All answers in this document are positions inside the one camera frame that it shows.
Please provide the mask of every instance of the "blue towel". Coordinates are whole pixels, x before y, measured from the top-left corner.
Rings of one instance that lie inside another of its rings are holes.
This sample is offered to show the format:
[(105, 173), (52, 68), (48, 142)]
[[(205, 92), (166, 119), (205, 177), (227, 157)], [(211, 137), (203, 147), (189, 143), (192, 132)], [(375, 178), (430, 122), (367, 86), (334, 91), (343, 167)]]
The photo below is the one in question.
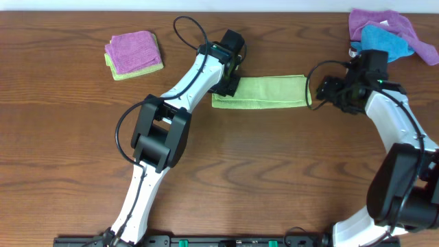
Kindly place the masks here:
[(414, 54), (407, 41), (374, 25), (365, 26), (361, 31), (361, 42), (351, 42), (351, 46), (357, 53), (367, 49), (386, 51), (389, 53), (388, 62)]

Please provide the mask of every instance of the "stack of towels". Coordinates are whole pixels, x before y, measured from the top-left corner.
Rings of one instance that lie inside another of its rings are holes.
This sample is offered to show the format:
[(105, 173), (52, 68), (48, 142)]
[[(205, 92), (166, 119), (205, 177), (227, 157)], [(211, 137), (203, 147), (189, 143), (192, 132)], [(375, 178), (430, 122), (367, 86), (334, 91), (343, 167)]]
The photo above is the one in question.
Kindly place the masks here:
[(155, 35), (148, 31), (113, 36), (105, 46), (105, 61), (115, 80), (145, 75), (163, 68)]
[(349, 34), (354, 41), (351, 46), (357, 52), (366, 49), (386, 51), (388, 62), (416, 52), (428, 65), (439, 63), (436, 48), (419, 40), (409, 19), (396, 11), (354, 9), (349, 15)]

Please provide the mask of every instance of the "black mounting rail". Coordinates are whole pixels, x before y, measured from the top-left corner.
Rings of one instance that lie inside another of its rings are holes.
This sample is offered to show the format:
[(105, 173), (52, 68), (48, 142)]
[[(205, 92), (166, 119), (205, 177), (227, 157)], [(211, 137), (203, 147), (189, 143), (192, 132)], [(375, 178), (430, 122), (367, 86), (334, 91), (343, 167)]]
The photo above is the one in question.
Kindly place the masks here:
[[(104, 247), (100, 237), (55, 238), (54, 247), (82, 247), (97, 239), (87, 247)], [(331, 241), (322, 241), (317, 233), (292, 233), (283, 237), (170, 237), (166, 235), (146, 236), (136, 247), (329, 247)], [(387, 239), (377, 247), (401, 247), (398, 238)]]

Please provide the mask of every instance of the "white wall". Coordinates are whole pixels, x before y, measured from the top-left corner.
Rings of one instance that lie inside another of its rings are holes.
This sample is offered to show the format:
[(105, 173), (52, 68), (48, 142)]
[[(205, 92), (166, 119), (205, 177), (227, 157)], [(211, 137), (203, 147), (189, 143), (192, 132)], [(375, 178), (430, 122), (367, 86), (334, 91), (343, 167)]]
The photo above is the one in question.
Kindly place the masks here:
[(439, 0), (0, 0), (0, 10), (153, 10), (227, 12), (439, 13)]

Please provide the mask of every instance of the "green towel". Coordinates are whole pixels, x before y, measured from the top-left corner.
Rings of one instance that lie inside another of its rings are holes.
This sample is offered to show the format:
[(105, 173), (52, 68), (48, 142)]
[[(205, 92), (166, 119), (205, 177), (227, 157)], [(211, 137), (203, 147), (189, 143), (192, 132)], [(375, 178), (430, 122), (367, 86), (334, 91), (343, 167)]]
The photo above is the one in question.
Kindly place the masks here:
[[(154, 40), (156, 41), (156, 45), (158, 47), (157, 37), (155, 36), (155, 34), (152, 34), (152, 36), (154, 37)], [(124, 79), (128, 79), (128, 78), (134, 78), (134, 77), (137, 77), (140, 75), (145, 75), (147, 73), (158, 71), (159, 69), (163, 69), (163, 63), (161, 62), (159, 64), (152, 65), (152, 66), (146, 67), (146, 68), (138, 70), (138, 71), (124, 73), (124, 74), (118, 74), (116, 72), (115, 65), (112, 63), (110, 56), (108, 54), (104, 54), (104, 57), (105, 57), (105, 63), (107, 64), (108, 67), (110, 67), (112, 77), (115, 80), (124, 80)]]
[[(304, 75), (241, 78), (234, 97), (212, 94), (212, 107), (267, 109), (306, 106)], [(311, 104), (311, 93), (308, 91)]]

